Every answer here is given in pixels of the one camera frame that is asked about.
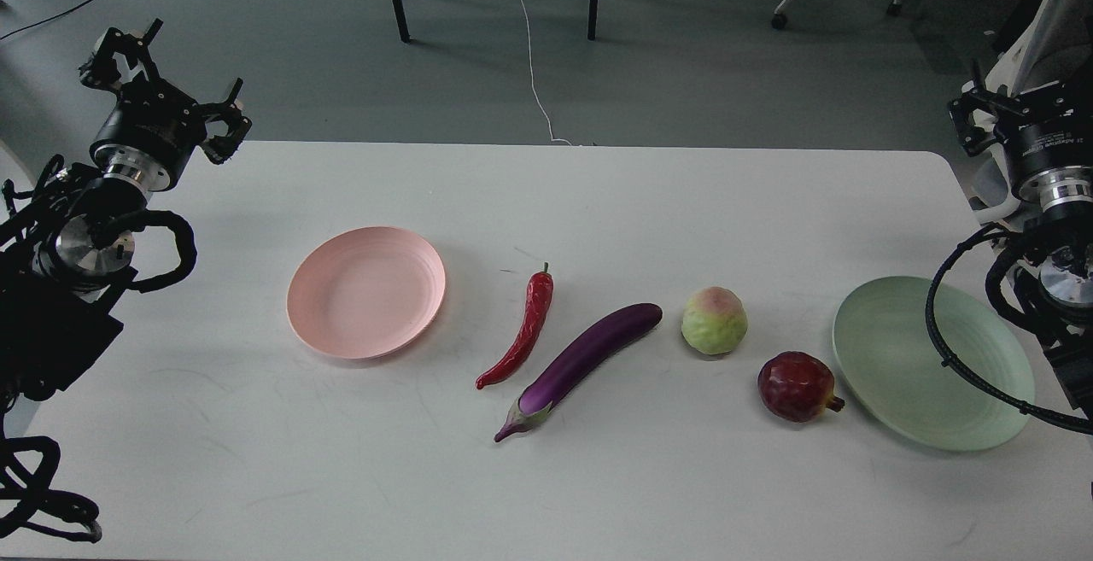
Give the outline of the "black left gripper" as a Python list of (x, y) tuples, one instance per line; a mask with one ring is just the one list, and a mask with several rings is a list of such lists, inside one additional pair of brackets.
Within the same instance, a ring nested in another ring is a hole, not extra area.
[(117, 91), (114, 108), (90, 148), (95, 167), (132, 168), (146, 191), (175, 188), (196, 148), (223, 165), (239, 150), (252, 121), (243, 113), (243, 80), (234, 79), (226, 98), (198, 103), (161, 79), (149, 46), (163, 26), (153, 19), (142, 33), (110, 27), (79, 67), (79, 82)]

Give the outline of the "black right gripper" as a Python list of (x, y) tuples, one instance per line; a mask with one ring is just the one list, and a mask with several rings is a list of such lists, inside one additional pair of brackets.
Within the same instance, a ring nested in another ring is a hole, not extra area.
[[(1062, 182), (1090, 184), (1090, 93), (1078, 87), (1038, 87), (1012, 96), (988, 90), (979, 60), (969, 62), (969, 86), (948, 103), (961, 149), (976, 157), (992, 147), (1006, 156), (1008, 190), (1039, 199)], [(996, 119), (977, 126), (973, 114)]]

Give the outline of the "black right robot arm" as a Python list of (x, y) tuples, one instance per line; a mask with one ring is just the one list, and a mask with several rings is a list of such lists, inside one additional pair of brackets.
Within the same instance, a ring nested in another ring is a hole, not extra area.
[[(973, 66), (969, 87), (948, 106), (959, 142), (969, 156), (1001, 147), (1008, 191), (1035, 208), (1022, 230), (991, 221), (956, 246), (926, 290), (926, 334), (941, 366), (1019, 413), (1089, 434), (1090, 363), (1090, 62), (1062, 81), (1008, 96), (986, 86)], [(997, 246), (985, 293), (998, 315), (1032, 334), (1073, 409), (1065, 414), (997, 389), (947, 343), (935, 315), (945, 273), (980, 243)]]

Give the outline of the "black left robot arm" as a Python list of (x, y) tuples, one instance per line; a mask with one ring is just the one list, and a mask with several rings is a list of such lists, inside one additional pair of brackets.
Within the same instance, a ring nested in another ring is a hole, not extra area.
[(105, 354), (124, 324), (111, 311), (126, 292), (156, 292), (196, 268), (187, 219), (149, 207), (175, 188), (196, 151), (226, 163), (252, 121), (235, 79), (226, 97), (199, 102), (158, 72), (149, 47), (161, 30), (109, 28), (79, 67), (82, 85), (109, 91), (111, 113), (89, 163), (57, 154), (38, 182), (3, 183), (3, 414), (70, 387)]

